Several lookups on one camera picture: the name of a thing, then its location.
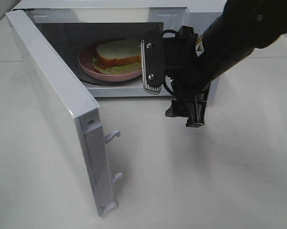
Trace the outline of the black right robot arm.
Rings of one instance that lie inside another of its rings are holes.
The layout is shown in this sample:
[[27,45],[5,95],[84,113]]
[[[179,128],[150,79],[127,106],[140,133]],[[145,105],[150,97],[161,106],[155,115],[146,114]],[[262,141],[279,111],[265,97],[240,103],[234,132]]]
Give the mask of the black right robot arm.
[[185,117],[188,127],[204,125],[211,82],[287,34],[287,0],[229,0],[203,34],[181,27],[163,40],[167,91],[174,97],[167,117]]

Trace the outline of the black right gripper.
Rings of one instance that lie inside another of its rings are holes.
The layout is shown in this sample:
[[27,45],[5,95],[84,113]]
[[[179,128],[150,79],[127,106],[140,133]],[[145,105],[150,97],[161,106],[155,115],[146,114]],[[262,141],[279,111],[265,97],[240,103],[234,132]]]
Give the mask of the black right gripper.
[[175,36],[163,38],[165,76],[171,79],[165,89],[175,98],[171,101],[166,117],[183,117],[187,127],[201,127],[205,124],[205,110],[210,89],[201,88],[202,72],[197,64],[195,43],[198,34],[189,26],[181,26],[178,31],[165,30],[161,33]]

